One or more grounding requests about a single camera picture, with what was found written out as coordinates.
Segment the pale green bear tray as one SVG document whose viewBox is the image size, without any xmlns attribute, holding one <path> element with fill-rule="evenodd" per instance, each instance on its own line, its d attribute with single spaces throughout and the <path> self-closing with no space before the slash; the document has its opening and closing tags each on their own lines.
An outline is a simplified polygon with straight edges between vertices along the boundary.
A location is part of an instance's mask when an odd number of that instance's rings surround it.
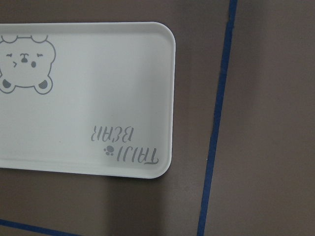
<svg viewBox="0 0 315 236">
<path fill-rule="evenodd" d="M 157 22 L 1 24 L 1 167 L 163 175 L 175 54 Z"/>
</svg>

